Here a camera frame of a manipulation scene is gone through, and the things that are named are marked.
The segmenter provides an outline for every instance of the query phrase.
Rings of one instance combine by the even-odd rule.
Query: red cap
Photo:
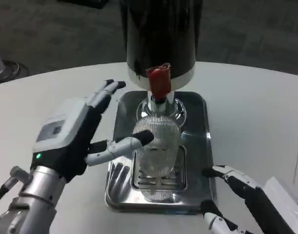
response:
[[[149,68],[146,72],[150,82],[150,89],[155,100],[160,100],[170,93],[171,82],[169,63]]]

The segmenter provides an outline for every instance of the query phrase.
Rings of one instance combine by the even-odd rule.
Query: floor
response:
[[[0,0],[0,56],[32,75],[125,61],[118,2]],[[198,61],[298,75],[298,0],[204,0],[202,14]]]

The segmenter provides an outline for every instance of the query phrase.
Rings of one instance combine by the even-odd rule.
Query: white tabletop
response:
[[[93,140],[111,138],[119,98],[139,90],[126,63],[60,70],[0,85],[0,185],[14,165],[29,169],[32,146],[44,119],[66,98],[84,97],[105,79],[126,80]],[[181,91],[201,94],[208,105],[214,163],[228,164],[264,183],[277,176],[298,185],[298,76],[258,68],[197,62]],[[104,203],[107,164],[88,168],[64,189],[52,234],[208,233],[201,216],[120,214]],[[0,214],[17,195],[0,201]],[[232,221],[260,233],[243,201],[217,180],[219,208]]]

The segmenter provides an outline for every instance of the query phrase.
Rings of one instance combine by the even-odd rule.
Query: stainless steel drip tray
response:
[[[126,93],[120,100],[114,138],[131,135],[137,122],[136,110],[146,91]],[[181,146],[172,172],[162,178],[144,174],[137,155],[119,157],[109,164],[105,201],[120,212],[197,214],[200,203],[215,196],[215,183],[202,177],[211,166],[212,151],[206,103],[192,92],[175,92],[187,111],[182,126]]]

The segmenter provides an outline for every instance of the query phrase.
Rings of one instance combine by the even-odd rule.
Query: robotic hand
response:
[[[129,154],[154,139],[149,131],[90,143],[111,95],[125,82],[107,80],[87,99],[72,98],[46,120],[33,148],[30,173],[14,167],[0,188],[0,199],[18,181],[19,196],[0,216],[0,234],[48,234],[66,183],[93,166]]]
[[[261,187],[245,173],[229,166],[206,168],[202,174],[222,178],[243,198],[264,234],[298,234],[298,197],[283,182],[273,177]],[[226,219],[212,200],[203,201],[201,209],[213,234],[251,234]]]

